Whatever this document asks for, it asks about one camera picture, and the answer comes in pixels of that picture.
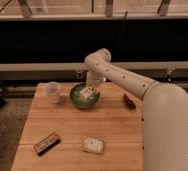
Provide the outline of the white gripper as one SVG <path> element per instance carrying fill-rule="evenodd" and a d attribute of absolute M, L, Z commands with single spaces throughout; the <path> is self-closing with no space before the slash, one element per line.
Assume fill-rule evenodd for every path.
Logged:
<path fill-rule="evenodd" d="M 92 71 L 88 71 L 87 72 L 87 76 L 86 76 L 86 86 L 92 90 L 92 91 L 96 91 L 98 89 L 98 87 L 100 86 L 101 83 L 104 83 L 106 81 L 106 78 L 94 73 Z"/>

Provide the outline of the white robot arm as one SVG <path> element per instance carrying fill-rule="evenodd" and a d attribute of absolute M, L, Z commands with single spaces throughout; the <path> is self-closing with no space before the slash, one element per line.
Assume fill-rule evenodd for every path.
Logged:
<path fill-rule="evenodd" d="M 89 86 L 97 88 L 107 78 L 143 101 L 143 171 L 188 171 L 188 93 L 113 65 L 105 48 L 84 63 Z"/>

